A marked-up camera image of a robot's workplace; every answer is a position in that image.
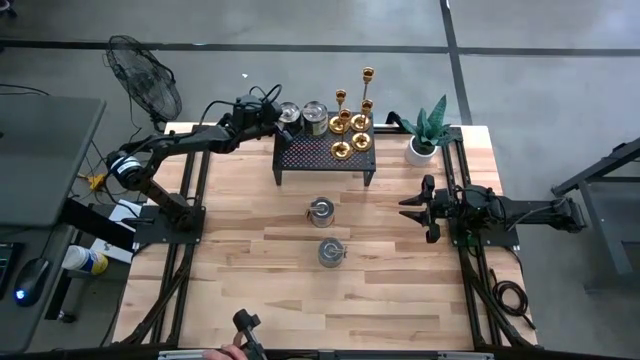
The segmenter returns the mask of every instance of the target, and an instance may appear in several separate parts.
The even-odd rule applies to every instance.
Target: potted plant
[[[404,158],[413,166],[426,165],[438,151],[438,146],[446,145],[451,136],[448,133],[450,124],[443,124],[444,112],[447,108],[447,96],[443,95],[427,117],[424,108],[420,109],[416,125],[407,119],[400,119],[402,127],[413,134]]]

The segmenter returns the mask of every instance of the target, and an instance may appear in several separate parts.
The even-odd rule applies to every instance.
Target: computer mouse
[[[50,265],[49,260],[36,258],[27,261],[20,269],[13,289],[13,297],[19,306],[31,306],[38,302]]]

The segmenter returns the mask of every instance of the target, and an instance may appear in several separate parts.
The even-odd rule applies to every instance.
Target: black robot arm
[[[555,229],[579,232],[586,227],[580,207],[570,198],[552,201],[511,200],[496,195],[491,188],[469,185],[458,187],[454,194],[447,189],[435,190],[433,176],[425,175],[418,196],[401,201],[400,205],[422,206],[424,211],[400,211],[422,226],[429,227],[427,242],[440,238],[436,219],[455,219],[461,228],[478,235],[480,230],[502,226],[511,231],[517,224],[550,225]]]
[[[177,229],[189,230],[194,219],[193,208],[181,195],[169,194],[152,179],[162,161],[169,156],[206,150],[228,154],[243,141],[281,131],[277,121],[282,109],[274,100],[245,95],[236,99],[233,114],[225,114],[214,126],[202,126],[191,133],[151,135],[142,141],[124,144],[107,156],[108,175],[113,175],[123,188],[140,191],[153,200]],[[151,154],[146,165],[135,157],[138,153]]]

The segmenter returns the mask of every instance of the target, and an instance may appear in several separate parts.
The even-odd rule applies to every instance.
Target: table leg
[[[364,186],[369,186],[371,184],[371,179],[373,179],[373,174],[375,171],[363,171],[364,173]]]
[[[273,176],[276,178],[276,185],[282,185],[282,170],[273,170]]]

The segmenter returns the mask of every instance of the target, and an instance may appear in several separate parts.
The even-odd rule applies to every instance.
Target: white pot
[[[407,162],[413,166],[425,166],[429,161],[431,161],[433,155],[438,152],[438,147],[434,146],[433,152],[429,155],[419,154],[413,149],[413,146],[411,146],[411,144],[413,143],[413,139],[415,138],[415,136],[412,136],[411,140],[409,140],[407,149],[404,152],[404,158],[407,159]]]

